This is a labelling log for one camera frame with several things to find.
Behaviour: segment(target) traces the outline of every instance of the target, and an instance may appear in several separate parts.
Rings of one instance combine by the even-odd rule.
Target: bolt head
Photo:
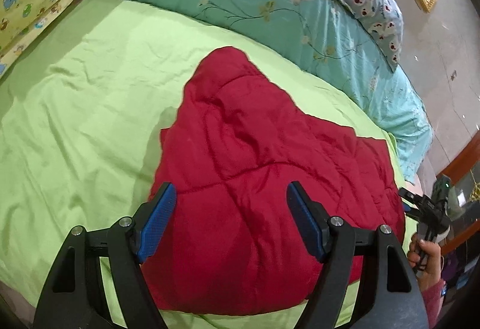
[[[343,219],[335,216],[335,217],[330,218],[330,223],[334,226],[342,226],[343,225]]]
[[[122,219],[119,220],[118,223],[122,227],[127,227],[131,225],[131,218],[130,217],[123,217]]]
[[[71,234],[73,235],[81,235],[82,232],[83,232],[82,226],[75,226],[73,229],[71,229]]]
[[[382,226],[380,226],[380,231],[384,235],[389,235],[392,232],[392,228],[388,225],[382,225]]]

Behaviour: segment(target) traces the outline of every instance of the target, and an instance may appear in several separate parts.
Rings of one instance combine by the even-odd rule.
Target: human hand
[[[442,271],[441,254],[438,244],[418,240],[417,234],[415,233],[412,235],[412,242],[410,243],[409,252],[406,255],[412,268],[420,261],[420,256],[415,252],[418,247],[428,255],[425,270],[421,274],[421,277],[417,278],[420,291],[423,292],[440,281]]]

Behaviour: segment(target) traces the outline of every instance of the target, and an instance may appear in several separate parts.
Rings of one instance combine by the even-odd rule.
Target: teal floral comforter
[[[135,0],[231,29],[267,45],[347,94],[397,140],[412,180],[430,146],[421,99],[400,67],[337,0]]]

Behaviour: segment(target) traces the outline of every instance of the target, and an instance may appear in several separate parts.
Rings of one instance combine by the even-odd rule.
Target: red quilted blanket
[[[252,315],[295,306],[322,268],[286,202],[301,182],[330,215],[400,241],[405,218],[385,141],[300,111],[232,47],[202,60],[176,122],[161,132],[152,193],[174,183],[177,207],[142,270],[158,308]],[[356,258],[351,281],[359,278]]]

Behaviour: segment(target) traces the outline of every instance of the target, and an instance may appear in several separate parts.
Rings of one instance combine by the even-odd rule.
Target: floor
[[[438,0],[430,13],[396,1],[405,21],[400,64],[433,126],[428,159],[438,173],[479,130],[480,18],[470,0]]]

